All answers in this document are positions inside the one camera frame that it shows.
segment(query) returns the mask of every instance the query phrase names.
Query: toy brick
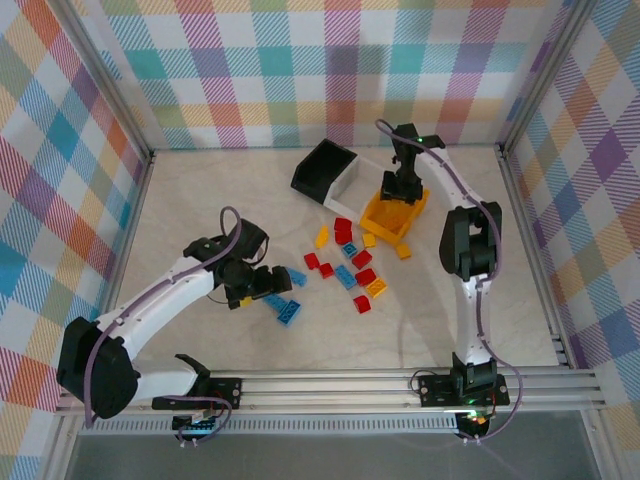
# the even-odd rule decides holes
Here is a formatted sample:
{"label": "toy brick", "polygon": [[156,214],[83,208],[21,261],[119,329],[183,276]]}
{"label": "toy brick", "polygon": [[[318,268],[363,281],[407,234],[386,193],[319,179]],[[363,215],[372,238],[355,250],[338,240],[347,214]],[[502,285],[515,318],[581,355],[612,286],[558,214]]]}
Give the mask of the toy brick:
{"label": "toy brick", "polygon": [[405,260],[411,256],[411,249],[406,243],[401,243],[396,247],[396,253],[398,257],[400,257],[400,260]]}
{"label": "toy brick", "polygon": [[365,290],[371,296],[376,298],[387,289],[387,284],[381,278],[376,278]]}
{"label": "toy brick", "polygon": [[342,253],[344,253],[345,257],[351,260],[358,253],[358,249],[353,243],[349,242],[342,247]]}
{"label": "toy brick", "polygon": [[316,269],[320,266],[320,260],[318,260],[315,253],[306,254],[304,256],[304,262],[307,264],[307,267],[309,267],[309,270]]}
{"label": "toy brick", "polygon": [[346,218],[336,218],[336,221],[333,224],[333,229],[336,232],[345,230],[351,231],[351,220]]}
{"label": "toy brick", "polygon": [[282,312],[280,312],[280,315],[278,315],[278,321],[285,327],[288,327],[291,325],[291,322],[293,322],[293,319],[298,316],[301,308],[302,306],[298,302],[289,300],[287,305],[282,309]]}
{"label": "toy brick", "polygon": [[322,248],[329,242],[329,227],[323,225],[316,237],[316,248]]}
{"label": "toy brick", "polygon": [[333,267],[331,266],[330,263],[323,263],[322,265],[320,265],[319,269],[320,269],[320,275],[322,275],[322,278],[329,278],[334,273]]}
{"label": "toy brick", "polygon": [[276,293],[262,297],[262,301],[280,313],[287,306],[287,301]]}
{"label": "toy brick", "polygon": [[365,233],[362,235],[364,248],[373,248],[376,246],[376,236],[373,233]]}
{"label": "toy brick", "polygon": [[351,275],[351,272],[347,270],[347,267],[344,265],[338,265],[336,267],[336,277],[338,277],[342,286],[347,290],[352,289],[358,284],[355,277]]}
{"label": "toy brick", "polygon": [[377,275],[371,268],[356,273],[356,281],[361,287],[366,287],[376,279]]}
{"label": "toy brick", "polygon": [[304,287],[307,284],[307,276],[304,273],[294,270],[293,268],[285,268],[287,269],[287,272],[289,272],[291,283],[298,287]]}
{"label": "toy brick", "polygon": [[355,257],[353,257],[351,259],[351,263],[353,263],[353,265],[360,270],[362,267],[364,267],[367,263],[369,263],[371,261],[373,257],[371,256],[371,254],[369,252],[367,252],[366,250],[361,251],[359,254],[357,254]]}
{"label": "toy brick", "polygon": [[358,313],[365,313],[371,310],[369,299],[364,295],[360,295],[359,297],[354,298],[353,303],[355,303]]}
{"label": "toy brick", "polygon": [[336,243],[338,245],[346,245],[353,242],[353,234],[351,230],[337,230],[336,231]]}

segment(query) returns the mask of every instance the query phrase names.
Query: yellow bin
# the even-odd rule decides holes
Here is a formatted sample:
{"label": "yellow bin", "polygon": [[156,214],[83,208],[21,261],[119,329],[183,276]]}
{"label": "yellow bin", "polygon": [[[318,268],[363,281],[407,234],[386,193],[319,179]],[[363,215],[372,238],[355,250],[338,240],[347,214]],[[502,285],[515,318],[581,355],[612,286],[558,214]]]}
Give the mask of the yellow bin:
{"label": "yellow bin", "polygon": [[395,247],[422,213],[428,198],[429,190],[425,189],[422,200],[408,205],[401,200],[380,200],[380,192],[376,192],[360,219],[360,226]]}

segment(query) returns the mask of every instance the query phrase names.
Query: cable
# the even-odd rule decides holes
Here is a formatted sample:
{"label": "cable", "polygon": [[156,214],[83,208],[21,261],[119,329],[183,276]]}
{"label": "cable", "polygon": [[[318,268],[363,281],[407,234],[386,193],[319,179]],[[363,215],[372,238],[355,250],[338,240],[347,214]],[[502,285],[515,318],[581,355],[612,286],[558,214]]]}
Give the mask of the cable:
{"label": "cable", "polygon": [[219,303],[220,305],[229,305],[229,302],[221,302],[220,300],[216,300],[215,298],[211,298],[211,295],[207,295],[207,298],[214,303]]}
{"label": "cable", "polygon": [[187,270],[179,272],[175,274],[173,277],[167,278],[162,282],[159,282],[158,284],[149,288],[149,290],[142,293],[138,298],[136,298],[133,302],[131,302],[131,304],[128,307],[122,310],[122,312],[120,313],[120,316],[116,318],[98,337],[98,341],[93,345],[93,348],[91,349],[91,353],[89,353],[89,358],[87,359],[87,366],[85,367],[85,370],[84,370],[84,382],[83,382],[84,395],[83,396],[84,396],[84,421],[85,421],[86,428],[91,428],[93,426],[94,420],[98,417],[97,414],[94,416],[91,415],[91,411],[92,411],[91,410],[91,377],[93,374],[93,366],[95,364],[96,357],[98,356],[98,350],[100,350],[100,347],[102,346],[104,341],[107,339],[107,337],[111,334],[111,332],[113,332],[113,330],[115,330],[116,327],[123,325],[124,322],[135,311],[135,309],[138,308],[140,305],[144,304],[146,300],[151,298],[153,295],[155,295],[164,287],[173,285],[177,281],[182,280],[184,277],[187,277],[197,272],[198,270],[201,270],[205,267],[208,267],[212,263],[217,262],[221,258],[224,258],[227,254],[229,254],[229,252],[231,252],[231,250],[233,250],[233,248],[238,243],[238,240],[240,240],[240,233],[242,230],[242,221],[241,221],[242,219],[240,218],[240,214],[235,208],[228,205],[226,207],[223,207],[222,210],[220,210],[220,230],[222,230],[223,233],[225,231],[224,214],[228,211],[233,213],[233,215],[236,217],[236,226],[237,226],[236,233],[231,239],[231,243],[229,243],[229,245],[227,245],[218,255],[215,255],[210,259],[194,267],[191,267],[191,268],[188,268]]}
{"label": "cable", "polygon": [[500,425],[500,427],[498,427],[495,431],[482,437],[483,440],[487,440],[489,438],[496,436],[498,433],[504,430],[507,427],[507,425],[509,425],[509,423],[511,423],[511,421],[513,420],[513,417],[515,416],[516,412],[520,408],[520,405],[522,404],[522,396],[524,394],[524,382],[522,381],[522,375],[520,374],[520,371],[516,367],[502,360],[500,357],[496,355],[496,353],[493,351],[493,349],[489,346],[489,344],[485,340],[484,327],[482,326],[481,305],[482,305],[483,286],[485,283],[491,282],[493,279],[495,279],[500,273],[500,269],[502,268],[502,239],[500,238],[498,225],[496,224],[496,221],[493,218],[493,216],[491,216],[489,211],[485,208],[485,206],[482,205],[481,202],[479,202],[469,194],[469,191],[462,184],[462,182],[460,181],[460,179],[458,178],[454,170],[449,166],[449,164],[442,157],[440,157],[440,155],[438,155],[433,150],[431,150],[430,148],[427,148],[425,145],[419,142],[415,142],[408,138],[401,137],[400,135],[396,135],[395,133],[393,133],[393,127],[391,126],[391,124],[381,118],[375,121],[375,125],[376,125],[376,128],[380,130],[380,132],[384,133],[388,137],[394,140],[397,140],[399,142],[406,143],[407,145],[412,145],[414,147],[417,147],[423,152],[425,152],[427,155],[431,156],[436,162],[438,162],[438,164],[442,168],[444,168],[445,171],[449,174],[449,177],[451,177],[451,180],[453,180],[453,183],[456,184],[456,186],[458,187],[460,192],[465,196],[465,198],[482,212],[482,214],[485,216],[485,218],[489,222],[489,226],[491,227],[491,231],[493,232],[493,236],[496,241],[496,264],[493,272],[491,272],[491,274],[489,274],[486,278],[479,280],[478,283],[476,284],[476,327],[478,329],[478,338],[480,339],[480,343],[482,343],[482,346],[487,350],[489,355],[495,358],[498,363],[502,364],[503,366],[513,371],[514,375],[516,376],[516,379],[518,380],[518,397],[516,399],[516,403],[513,407],[513,410],[511,410],[505,422],[502,425]]}
{"label": "cable", "polygon": [[420,370],[416,370],[415,372],[413,372],[413,375],[411,375],[411,378],[409,379],[409,389],[417,395],[420,395],[420,392],[415,388],[413,388],[413,381],[416,379],[416,376],[420,372],[427,372],[427,373],[430,373],[431,375],[437,375],[437,373],[434,372],[433,370],[427,370],[426,368],[421,368]]}
{"label": "cable", "polygon": [[[224,427],[227,426],[227,423],[229,422],[229,419],[231,418],[231,412],[233,410],[233,407],[231,406],[231,404],[225,400],[224,398],[220,398],[220,397],[185,397],[183,395],[167,395],[163,398],[166,398],[167,400],[177,400],[177,401],[187,401],[187,402],[215,402],[215,403],[221,403],[224,407],[226,407],[228,413],[227,415],[224,417],[224,420],[222,422],[220,422],[220,424],[211,432],[208,433],[206,436],[202,437],[200,440],[196,440],[195,438],[193,439],[193,446],[197,447],[199,444],[204,443],[204,442],[208,442],[209,440],[211,440],[213,437],[215,437],[218,432],[220,430],[222,430]],[[178,440],[180,440],[180,446],[184,447],[186,440],[182,437],[182,432],[184,431],[184,427],[180,427],[178,429]]]}

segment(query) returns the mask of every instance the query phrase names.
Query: red lego brick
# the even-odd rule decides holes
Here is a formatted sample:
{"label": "red lego brick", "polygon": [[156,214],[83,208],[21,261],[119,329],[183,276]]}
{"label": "red lego brick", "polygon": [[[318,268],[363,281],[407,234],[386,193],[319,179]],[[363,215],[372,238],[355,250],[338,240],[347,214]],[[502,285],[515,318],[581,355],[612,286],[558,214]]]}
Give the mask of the red lego brick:
{"label": "red lego brick", "polygon": [[373,257],[371,256],[371,254],[369,252],[367,252],[366,250],[363,250],[358,255],[356,255],[355,257],[353,257],[351,259],[351,263],[353,263],[355,265],[355,267],[358,270],[360,270],[367,263],[369,263],[372,258]]}
{"label": "red lego brick", "polygon": [[320,266],[320,260],[318,260],[315,253],[306,254],[304,256],[304,261],[307,264],[307,267],[309,267],[309,270],[315,270]]}
{"label": "red lego brick", "polygon": [[358,313],[365,313],[371,310],[371,304],[369,303],[369,299],[364,295],[360,295],[353,299],[353,303],[356,304],[356,309]]}
{"label": "red lego brick", "polygon": [[333,224],[333,229],[336,232],[344,232],[351,231],[351,220],[346,218],[336,218],[335,223]]}
{"label": "red lego brick", "polygon": [[350,242],[353,242],[351,230],[336,230],[336,243],[338,245],[346,245]]}
{"label": "red lego brick", "polygon": [[322,265],[320,265],[320,275],[322,275],[322,278],[329,278],[331,275],[333,275],[333,267],[331,266],[330,263],[323,263]]}
{"label": "red lego brick", "polygon": [[358,285],[360,285],[361,287],[366,287],[375,279],[376,279],[376,274],[371,268],[367,268],[366,270],[356,273],[356,281],[358,282]]}

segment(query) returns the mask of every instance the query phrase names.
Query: white table surface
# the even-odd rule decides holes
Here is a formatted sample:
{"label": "white table surface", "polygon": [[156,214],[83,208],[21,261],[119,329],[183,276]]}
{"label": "white table surface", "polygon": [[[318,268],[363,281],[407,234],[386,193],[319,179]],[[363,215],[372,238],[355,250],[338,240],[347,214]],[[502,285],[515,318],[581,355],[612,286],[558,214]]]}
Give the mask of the white table surface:
{"label": "white table surface", "polygon": [[[139,358],[186,353],[210,369],[324,369],[450,366],[454,349],[455,298],[450,276],[438,259],[446,211],[430,198],[406,237],[413,256],[401,261],[378,240],[372,266],[389,285],[360,315],[333,277],[309,272],[303,255],[312,251],[323,224],[335,215],[289,186],[296,165],[311,149],[161,152],[144,203],[119,303],[162,275],[192,241],[220,233],[225,205],[258,224],[271,237],[265,262],[308,275],[305,288],[284,294],[302,304],[290,328],[261,301],[229,311],[202,298],[156,334]],[[391,149],[354,148],[389,165]],[[556,365],[536,286],[492,148],[452,147],[452,162],[487,201],[503,209],[504,266],[492,286],[492,343],[515,365]],[[354,228],[362,247],[361,231]],[[330,241],[318,252],[334,266],[345,263]],[[224,299],[222,289],[213,292]]]}

